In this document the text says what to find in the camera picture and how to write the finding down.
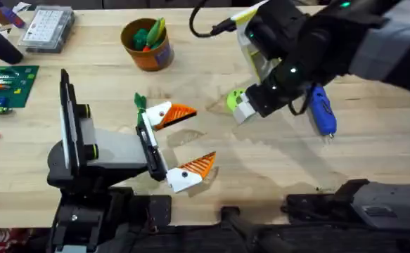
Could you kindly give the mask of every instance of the wooden tabletop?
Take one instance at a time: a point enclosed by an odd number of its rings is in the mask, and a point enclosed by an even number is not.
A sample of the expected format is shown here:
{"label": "wooden tabletop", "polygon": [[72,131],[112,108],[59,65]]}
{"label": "wooden tabletop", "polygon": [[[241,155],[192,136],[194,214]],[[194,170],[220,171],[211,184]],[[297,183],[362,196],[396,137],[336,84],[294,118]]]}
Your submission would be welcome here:
{"label": "wooden tabletop", "polygon": [[[320,7],[304,7],[315,13]],[[236,13],[204,9],[196,29]],[[310,114],[287,108],[238,126],[226,95],[252,84],[235,34],[197,39],[188,29],[190,9],[76,11],[77,22],[61,54],[33,54],[21,65],[40,65],[26,108],[0,116],[0,227],[47,227],[59,201],[46,182],[47,154],[60,140],[59,81],[65,68],[79,103],[91,105],[98,128],[134,133],[137,91],[149,105],[166,100],[198,109],[198,116],[156,133],[167,162],[183,164],[211,151],[208,178],[174,195],[148,173],[130,179],[138,194],[170,194],[173,224],[209,224],[224,205],[238,205],[252,221],[282,223],[289,193],[332,192],[348,179],[410,183],[410,93],[346,76],[326,87],[338,120],[330,142],[317,133]],[[143,72],[120,44],[120,32],[142,17],[165,17],[175,58],[166,70]],[[29,21],[32,13],[22,17]],[[16,43],[21,31],[13,29]]]}

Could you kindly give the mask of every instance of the black stand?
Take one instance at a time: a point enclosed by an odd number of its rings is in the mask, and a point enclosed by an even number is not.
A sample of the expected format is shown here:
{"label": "black stand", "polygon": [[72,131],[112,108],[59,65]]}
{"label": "black stand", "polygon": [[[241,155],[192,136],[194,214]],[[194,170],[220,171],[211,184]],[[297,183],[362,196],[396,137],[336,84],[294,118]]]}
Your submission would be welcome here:
{"label": "black stand", "polygon": [[309,250],[292,246],[280,239],[276,233],[263,232],[261,226],[256,226],[239,214],[237,207],[223,207],[221,209],[222,226],[229,226],[242,238],[249,252],[266,253],[310,253]]}
{"label": "black stand", "polygon": [[65,245],[81,245],[87,252],[95,252],[100,244],[116,236],[122,224],[170,223],[172,199],[168,195],[136,196],[131,188],[111,188],[93,195],[61,193],[48,253],[61,252]]}
{"label": "black stand", "polygon": [[291,194],[286,197],[283,213],[289,222],[333,222],[366,225],[352,207],[354,195],[369,184],[366,179],[352,179],[344,183],[334,194]]}
{"label": "black stand", "polygon": [[85,246],[86,252],[95,252],[99,245],[115,238],[121,225],[144,226],[149,223],[156,227],[170,223],[170,196],[138,196],[131,188],[108,188],[108,185],[122,180],[119,175],[75,177],[65,168],[61,142],[49,153],[48,164],[49,183],[62,186],[62,195],[47,253],[62,252],[66,245]]}

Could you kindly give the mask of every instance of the red object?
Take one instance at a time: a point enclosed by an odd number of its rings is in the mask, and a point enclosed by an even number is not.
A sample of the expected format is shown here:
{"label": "red object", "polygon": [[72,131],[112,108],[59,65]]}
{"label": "red object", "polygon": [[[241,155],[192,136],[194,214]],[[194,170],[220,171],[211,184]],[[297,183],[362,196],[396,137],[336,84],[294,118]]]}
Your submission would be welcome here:
{"label": "red object", "polygon": [[32,230],[26,228],[0,228],[0,253],[7,252],[12,245],[24,245]]}
{"label": "red object", "polygon": [[23,21],[18,15],[15,15],[14,25],[18,28],[23,28],[25,26],[25,21]]}

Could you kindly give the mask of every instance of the black cable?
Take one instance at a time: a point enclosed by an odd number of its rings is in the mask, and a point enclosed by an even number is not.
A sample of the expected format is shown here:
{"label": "black cable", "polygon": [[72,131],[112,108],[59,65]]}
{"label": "black cable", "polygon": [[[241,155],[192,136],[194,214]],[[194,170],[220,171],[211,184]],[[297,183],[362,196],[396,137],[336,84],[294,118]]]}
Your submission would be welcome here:
{"label": "black cable", "polygon": [[237,240],[242,245],[242,248],[244,249],[245,253],[249,253],[247,243],[244,241],[241,234],[231,224],[229,225],[229,228],[231,229],[231,231],[233,231],[234,235],[237,237]]}
{"label": "black cable", "polygon": [[193,20],[196,18],[198,11],[206,4],[207,0],[200,0],[196,7],[192,10],[191,17],[189,17],[189,29],[191,30],[192,34],[194,34],[198,38],[209,38],[212,37],[212,34],[209,33],[198,33],[196,29],[193,27]]}
{"label": "black cable", "polygon": [[363,229],[371,232],[381,233],[410,233],[410,228],[374,228],[364,224],[343,222],[343,221],[310,221],[307,223],[299,224],[280,224],[272,225],[271,228],[265,229],[287,229],[287,228],[312,228],[312,227],[331,227],[339,229]]}
{"label": "black cable", "polygon": [[129,251],[128,253],[131,253],[133,251],[134,246],[136,245],[136,241],[138,240],[138,237],[140,236],[141,232],[142,232],[143,226],[141,226],[141,229],[139,229],[139,232],[136,233],[136,235],[134,236],[134,239],[132,241],[131,246],[129,246]]}
{"label": "black cable", "polygon": [[[198,228],[191,228],[187,230],[182,230],[182,231],[177,231],[177,232],[157,232],[157,233],[140,233],[141,235],[147,235],[147,236],[152,236],[152,235],[179,235],[179,234],[184,234],[184,233],[190,233],[190,232],[195,232],[195,231],[203,231],[207,229],[212,229],[212,228],[218,228],[220,227],[220,223],[210,225],[210,226],[201,226]],[[130,233],[139,233],[139,231],[129,231]]]}
{"label": "black cable", "polygon": [[316,86],[317,86],[317,83],[313,83],[311,85],[311,88],[306,92],[305,100],[303,101],[303,105],[300,108],[300,111],[297,112],[295,110],[294,105],[292,104],[292,101],[288,103],[288,108],[290,110],[290,113],[292,113],[294,116],[297,116],[297,115],[302,115],[303,113],[306,112],[309,102],[311,102],[312,93],[314,92]]}
{"label": "black cable", "polygon": [[318,219],[318,220],[321,220],[321,221],[328,221],[330,219],[328,216],[320,215],[320,214],[317,214],[316,212],[313,212],[313,211],[309,211],[309,210],[306,210],[306,209],[298,209],[298,208],[295,208],[295,207],[292,207],[292,208],[291,207],[281,207],[280,210],[285,214],[289,214],[290,211],[292,211],[294,213],[298,212],[300,214],[304,214],[306,216],[309,216],[310,218],[315,218],[315,219]]}

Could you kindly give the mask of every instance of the blue screwdriver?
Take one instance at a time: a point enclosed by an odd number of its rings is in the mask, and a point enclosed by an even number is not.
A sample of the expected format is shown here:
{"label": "blue screwdriver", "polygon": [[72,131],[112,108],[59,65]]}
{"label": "blue screwdriver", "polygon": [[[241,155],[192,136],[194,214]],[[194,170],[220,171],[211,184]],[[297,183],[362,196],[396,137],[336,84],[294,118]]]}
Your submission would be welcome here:
{"label": "blue screwdriver", "polygon": [[334,134],[336,133],[336,118],[331,110],[330,100],[326,96],[322,86],[318,85],[314,89],[309,106],[311,107],[312,116],[314,117],[317,128],[319,128],[320,134],[334,138]]}

